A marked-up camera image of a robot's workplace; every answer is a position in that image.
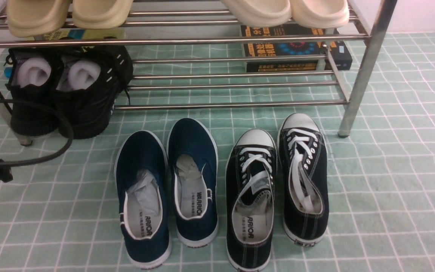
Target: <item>shoe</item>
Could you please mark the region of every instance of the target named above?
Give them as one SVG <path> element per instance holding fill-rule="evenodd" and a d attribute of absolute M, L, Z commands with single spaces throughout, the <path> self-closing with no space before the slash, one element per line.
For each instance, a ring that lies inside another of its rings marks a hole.
<path fill-rule="evenodd" d="M 327 149 L 309 116 L 287 117 L 278 134 L 278 155 L 285 179 L 283 227 L 295 244 L 314 246 L 328 224 Z"/>
<path fill-rule="evenodd" d="M 207 246 L 218 234 L 218 148 L 201 122 L 184 118 L 167 141 L 177 236 L 188 247 Z"/>
<path fill-rule="evenodd" d="M 8 0 L 8 28 L 13 36 L 26 38 L 52 33 L 67 18 L 71 0 Z"/>
<path fill-rule="evenodd" d="M 275 174 L 273 138 L 261 129 L 245 132 L 226 165 L 226 248 L 238 271 L 260 271 L 270 261 Z"/>
<path fill-rule="evenodd" d="M 63 70 L 61 59 L 50 48 L 10 48 L 6 62 L 12 73 L 6 88 L 14 100 L 37 103 L 56 108 L 51 90 Z M 42 136 L 58 127 L 53 114 L 25 105 L 14 104 L 11 129 L 23 136 Z"/>
<path fill-rule="evenodd" d="M 171 254 L 166 173 L 164 147 L 152 132 L 138 131 L 127 138 L 117 155 L 114 176 L 128 258 L 141 269 L 156 268 Z"/>
<path fill-rule="evenodd" d="M 293 20 L 306 28 L 338 28 L 349 23 L 347 0 L 290 0 Z"/>
<path fill-rule="evenodd" d="M 279 26 L 292 17 L 289 0 L 221 0 L 243 24 L 256 28 Z"/>
<path fill-rule="evenodd" d="M 64 71 L 53 100 L 73 127 L 75 139 L 95 137 L 107 128 L 119 93 L 128 96 L 132 59 L 125 46 L 97 45 L 84 52 L 67 48 L 62 61 Z M 59 132 L 68 136 L 63 126 Z"/>
<path fill-rule="evenodd" d="M 133 0 L 74 0 L 73 22 L 83 29 L 112 29 L 123 24 Z"/>

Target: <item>white wall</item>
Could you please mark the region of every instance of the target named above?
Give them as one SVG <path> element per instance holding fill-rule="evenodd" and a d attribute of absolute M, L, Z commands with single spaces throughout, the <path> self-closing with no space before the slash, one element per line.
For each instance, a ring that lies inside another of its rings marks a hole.
<path fill-rule="evenodd" d="M 352 0 L 369 26 L 373 25 L 380 0 Z M 397 0 L 389 32 L 434 32 L 435 0 Z"/>

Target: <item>navy blue canvas shoe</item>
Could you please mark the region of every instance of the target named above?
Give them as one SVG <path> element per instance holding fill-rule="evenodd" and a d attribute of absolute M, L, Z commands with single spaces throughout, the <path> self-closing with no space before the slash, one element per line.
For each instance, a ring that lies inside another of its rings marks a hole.
<path fill-rule="evenodd" d="M 117 155 L 114 176 L 120 227 L 128 258 L 141 269 L 156 268 L 171 254 L 164 180 L 167 157 L 159 139 L 138 131 Z"/>
<path fill-rule="evenodd" d="M 209 244 L 218 233 L 216 177 L 218 149 L 206 127 L 184 118 L 167 141 L 177 236 L 188 247 Z"/>

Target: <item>cord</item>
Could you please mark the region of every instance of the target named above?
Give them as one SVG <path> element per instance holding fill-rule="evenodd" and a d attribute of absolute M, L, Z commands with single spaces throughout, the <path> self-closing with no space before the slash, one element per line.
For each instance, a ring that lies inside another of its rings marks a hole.
<path fill-rule="evenodd" d="M 53 159 L 61 156 L 71 146 L 71 143 L 72 143 L 73 137 L 74 137 L 74 133 L 73 133 L 73 129 L 71 128 L 71 124 L 68 122 L 68 120 L 66 119 L 66 117 L 63 114 L 57 112 L 56 110 L 54 110 L 50 107 L 46 107 L 46 106 L 43 106 L 43 105 L 40 105 L 37 103 L 33 103 L 33 102 L 13 100 L 13 99 L 0 99 L 0 104 L 3 104 L 3 103 L 21 104 L 21 105 L 25 105 L 28 107 L 34 107 L 38 110 L 42 110 L 44 112 L 47 112 L 47 113 L 50 113 L 50 114 L 56 116 L 59 119 L 60 123 L 65 127 L 65 129 L 68 133 L 68 137 L 67 137 L 68 140 L 60 150 L 56 151 L 53 154 L 43 156 L 40 158 L 36 158 L 36 159 L 0 162 L 0 168 L 1 167 L 19 167 L 19 166 L 26 166 L 26 165 L 35 165 L 35 164 L 40 164 L 42 162 L 47 162 L 47 161 L 53 160 Z"/>

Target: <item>white toe cap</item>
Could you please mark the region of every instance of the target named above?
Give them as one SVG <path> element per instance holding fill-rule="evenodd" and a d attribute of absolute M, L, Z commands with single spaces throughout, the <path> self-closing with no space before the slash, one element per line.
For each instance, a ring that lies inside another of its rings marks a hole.
<path fill-rule="evenodd" d="M 283 127 L 281 129 L 287 128 L 307 128 L 314 131 L 320 131 L 316 123 L 306 114 L 302 113 L 293 113 L 288 116 L 285 122 L 283 123 Z"/>
<path fill-rule="evenodd" d="M 262 129 L 251 129 L 246 131 L 236 143 L 237 145 L 262 145 L 275 147 L 273 138 Z"/>

